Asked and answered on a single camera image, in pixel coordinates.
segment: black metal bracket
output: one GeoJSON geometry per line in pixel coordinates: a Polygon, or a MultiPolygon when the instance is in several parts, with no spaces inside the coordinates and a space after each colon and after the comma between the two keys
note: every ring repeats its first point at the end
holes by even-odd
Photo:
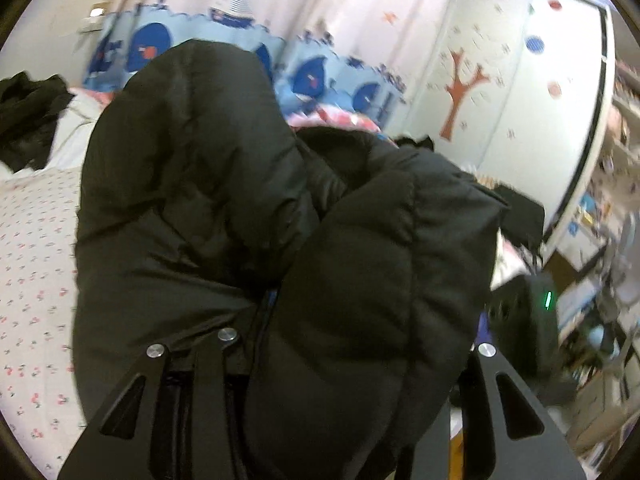
{"type": "Polygon", "coordinates": [[[236,480],[224,355],[239,337],[227,339],[203,339],[187,373],[176,372],[184,355],[150,346],[89,422],[58,479],[236,480]]]}
{"type": "MultiPolygon", "coordinates": [[[[149,347],[89,423],[59,479],[244,479],[225,386],[225,349],[237,337],[221,338],[213,334],[196,346],[187,366],[191,380],[176,375],[184,360],[176,367],[178,356],[149,347]],[[181,393],[171,394],[167,388],[175,390],[176,383],[181,393]]],[[[546,409],[494,346],[471,352],[459,385],[465,480],[585,479],[546,409]]],[[[403,454],[396,480],[448,479],[449,410],[447,402],[403,454]]]]}
{"type": "MultiPolygon", "coordinates": [[[[465,480],[585,480],[546,409],[494,346],[473,350],[458,382],[465,480]]],[[[446,403],[396,480],[449,478],[449,410],[446,403]]]]}

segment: black clothing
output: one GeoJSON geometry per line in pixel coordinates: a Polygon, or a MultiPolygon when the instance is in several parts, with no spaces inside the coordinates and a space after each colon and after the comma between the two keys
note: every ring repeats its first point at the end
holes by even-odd
{"type": "Polygon", "coordinates": [[[47,165],[58,115],[72,95],[57,75],[31,81],[25,72],[0,81],[0,160],[12,171],[47,165]]]}
{"type": "Polygon", "coordinates": [[[293,134],[254,54],[172,48],[104,111],[82,171],[85,413],[146,346],[234,326],[275,286],[246,341],[249,462],[260,478],[353,480],[416,442],[462,371],[503,208],[427,150],[293,134]]]}

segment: green indicator light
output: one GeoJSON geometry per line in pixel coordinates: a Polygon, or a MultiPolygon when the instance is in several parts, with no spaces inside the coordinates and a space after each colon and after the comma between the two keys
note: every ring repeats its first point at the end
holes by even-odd
{"type": "Polygon", "coordinates": [[[552,299],[553,299],[553,294],[551,292],[548,292],[546,294],[545,310],[551,310],[551,300],[552,299]]]}

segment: metal screw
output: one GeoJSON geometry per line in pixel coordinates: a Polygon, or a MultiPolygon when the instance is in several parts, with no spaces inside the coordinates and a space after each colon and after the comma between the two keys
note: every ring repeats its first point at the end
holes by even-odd
{"type": "Polygon", "coordinates": [[[238,330],[236,330],[235,328],[227,326],[225,328],[221,328],[218,331],[218,339],[220,339],[220,341],[222,342],[231,343],[236,339],[236,337],[238,337],[238,330]]]}
{"type": "Polygon", "coordinates": [[[152,359],[160,357],[162,354],[164,354],[164,346],[162,346],[160,343],[153,344],[146,349],[146,355],[148,355],[152,359]]]}
{"type": "Polygon", "coordinates": [[[495,346],[489,343],[482,343],[481,345],[478,345],[478,351],[484,357],[493,357],[495,355],[495,346]]]}

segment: triangular cutout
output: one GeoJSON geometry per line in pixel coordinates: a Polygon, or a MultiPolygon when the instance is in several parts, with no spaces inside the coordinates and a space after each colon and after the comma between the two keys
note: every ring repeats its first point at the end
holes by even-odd
{"type": "Polygon", "coordinates": [[[511,378],[507,374],[498,374],[495,381],[509,438],[520,440],[541,435],[545,430],[542,421],[511,378]]]}
{"type": "Polygon", "coordinates": [[[133,438],[136,433],[142,394],[145,391],[145,381],[144,376],[138,376],[131,383],[129,389],[123,394],[120,401],[104,421],[100,428],[101,434],[115,436],[124,440],[133,438]]]}

